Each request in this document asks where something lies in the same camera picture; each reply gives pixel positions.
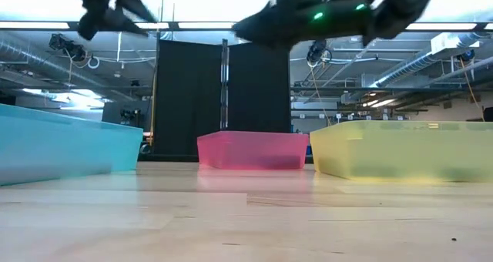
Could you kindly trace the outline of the black ceiling-hung device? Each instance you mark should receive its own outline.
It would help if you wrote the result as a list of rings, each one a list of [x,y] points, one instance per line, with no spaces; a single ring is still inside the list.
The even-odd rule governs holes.
[[[325,59],[332,59],[332,52],[327,46],[327,40],[321,39],[313,41],[308,50],[306,59],[310,64],[323,62]]]
[[[87,51],[82,45],[75,44],[60,33],[51,34],[49,47],[52,50],[63,51],[73,62],[82,62],[88,58]]]

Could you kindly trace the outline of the white ceiling duct box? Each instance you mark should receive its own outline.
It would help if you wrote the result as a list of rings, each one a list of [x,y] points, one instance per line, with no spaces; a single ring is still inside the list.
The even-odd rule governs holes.
[[[481,36],[474,32],[450,33],[442,32],[435,36],[431,41],[431,54],[435,55],[446,49],[469,50],[479,47]]]

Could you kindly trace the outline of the teal translucent plastic bin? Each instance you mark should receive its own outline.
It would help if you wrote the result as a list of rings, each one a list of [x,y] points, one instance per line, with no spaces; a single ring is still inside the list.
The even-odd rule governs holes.
[[[0,186],[134,170],[140,128],[0,104]]]

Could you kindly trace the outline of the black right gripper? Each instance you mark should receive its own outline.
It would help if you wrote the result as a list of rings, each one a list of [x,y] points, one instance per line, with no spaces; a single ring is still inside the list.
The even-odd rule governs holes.
[[[232,26],[234,35],[269,48],[291,49],[297,30],[297,10],[306,0],[277,0]]]

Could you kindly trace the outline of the red translucent plastic bin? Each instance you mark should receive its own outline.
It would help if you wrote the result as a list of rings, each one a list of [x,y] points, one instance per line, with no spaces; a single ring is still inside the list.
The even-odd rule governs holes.
[[[226,170],[299,170],[308,144],[299,133],[219,131],[197,138],[199,163]]]

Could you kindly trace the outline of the yellow translucent plastic bin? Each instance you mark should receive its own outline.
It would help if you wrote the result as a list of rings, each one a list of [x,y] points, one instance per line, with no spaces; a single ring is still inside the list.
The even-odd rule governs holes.
[[[348,180],[493,182],[493,123],[350,121],[310,145],[317,172]]]

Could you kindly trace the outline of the silver spiral ceiling duct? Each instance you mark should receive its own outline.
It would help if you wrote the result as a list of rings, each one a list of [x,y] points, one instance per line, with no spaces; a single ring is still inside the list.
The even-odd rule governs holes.
[[[405,61],[403,65],[399,65],[396,69],[391,69],[389,72],[383,73],[382,76],[371,86],[378,88],[385,87],[396,81],[400,77],[416,73],[436,63],[437,61],[438,58],[432,52],[427,52],[423,55],[419,55],[416,58]]]

